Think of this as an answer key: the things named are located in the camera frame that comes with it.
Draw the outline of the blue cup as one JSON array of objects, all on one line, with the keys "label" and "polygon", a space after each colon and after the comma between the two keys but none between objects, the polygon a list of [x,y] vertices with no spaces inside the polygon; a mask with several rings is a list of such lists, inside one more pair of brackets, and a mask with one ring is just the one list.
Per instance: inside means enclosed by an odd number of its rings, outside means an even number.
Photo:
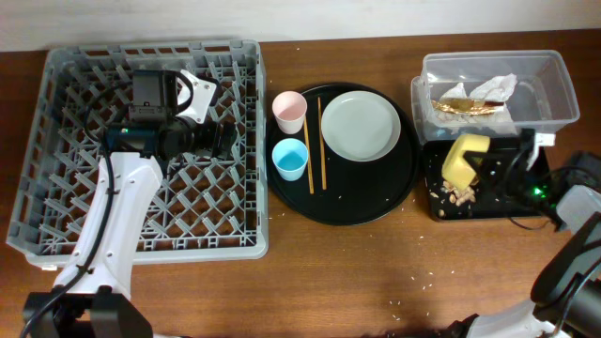
[{"label": "blue cup", "polygon": [[286,181],[301,178],[307,166],[307,150],[303,141],[285,138],[272,150],[271,160],[280,177]]}]

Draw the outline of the pink cup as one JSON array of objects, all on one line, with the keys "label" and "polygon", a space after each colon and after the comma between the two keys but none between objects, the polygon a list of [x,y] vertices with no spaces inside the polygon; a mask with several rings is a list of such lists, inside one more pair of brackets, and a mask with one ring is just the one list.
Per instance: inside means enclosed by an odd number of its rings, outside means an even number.
[{"label": "pink cup", "polygon": [[302,129],[307,107],[306,98],[295,91],[278,94],[271,105],[276,123],[285,134],[295,134]]}]

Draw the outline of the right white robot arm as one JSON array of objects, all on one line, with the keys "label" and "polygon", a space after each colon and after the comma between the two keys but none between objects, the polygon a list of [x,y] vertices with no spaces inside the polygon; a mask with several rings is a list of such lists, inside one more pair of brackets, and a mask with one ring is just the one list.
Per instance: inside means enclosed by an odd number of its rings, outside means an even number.
[{"label": "right white robot arm", "polygon": [[528,300],[496,315],[471,315],[437,336],[598,337],[600,157],[579,151],[539,177],[511,162],[491,190],[548,217],[572,237],[543,268]]}]

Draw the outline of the white tissue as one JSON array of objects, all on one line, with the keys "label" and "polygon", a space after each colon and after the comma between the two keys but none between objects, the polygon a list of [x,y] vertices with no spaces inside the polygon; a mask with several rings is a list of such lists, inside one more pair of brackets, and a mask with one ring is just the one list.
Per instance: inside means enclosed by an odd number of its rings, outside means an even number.
[{"label": "white tissue", "polygon": [[463,83],[458,83],[451,89],[441,95],[441,99],[472,99],[501,102],[502,107],[496,107],[495,113],[490,115],[454,115],[445,113],[441,110],[434,110],[434,119],[440,123],[455,124],[499,124],[511,123],[514,121],[505,104],[514,93],[517,84],[515,74],[510,73],[505,76],[495,76],[483,84],[475,87],[467,94]]}]

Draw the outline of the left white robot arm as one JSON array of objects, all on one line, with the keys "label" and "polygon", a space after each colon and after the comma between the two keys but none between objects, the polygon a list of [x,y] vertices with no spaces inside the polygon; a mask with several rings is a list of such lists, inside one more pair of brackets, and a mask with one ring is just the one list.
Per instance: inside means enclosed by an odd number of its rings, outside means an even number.
[{"label": "left white robot arm", "polygon": [[131,270],[142,226],[162,184],[161,164],[190,152],[227,160],[238,137],[230,122],[162,126],[112,124],[82,234],[49,292],[32,292],[23,337],[151,337],[131,303]]}]

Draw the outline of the gold coffee sachet wrapper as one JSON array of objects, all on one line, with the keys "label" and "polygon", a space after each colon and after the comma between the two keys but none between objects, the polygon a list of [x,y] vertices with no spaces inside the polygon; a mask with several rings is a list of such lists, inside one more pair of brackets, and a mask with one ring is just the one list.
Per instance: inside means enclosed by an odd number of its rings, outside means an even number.
[{"label": "gold coffee sachet wrapper", "polygon": [[452,115],[493,115],[502,108],[505,103],[490,100],[445,98],[432,100],[431,105],[436,110]]}]

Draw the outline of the yellow bowl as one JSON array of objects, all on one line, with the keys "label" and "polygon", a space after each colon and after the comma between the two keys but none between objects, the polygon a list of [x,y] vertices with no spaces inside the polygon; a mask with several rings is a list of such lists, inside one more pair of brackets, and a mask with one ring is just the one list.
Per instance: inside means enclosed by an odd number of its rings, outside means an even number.
[{"label": "yellow bowl", "polygon": [[486,153],[490,147],[490,138],[488,136],[476,134],[460,135],[450,148],[441,168],[441,175],[444,180],[452,184],[459,191],[468,188],[476,177],[475,170],[465,159],[464,155],[468,151]]}]

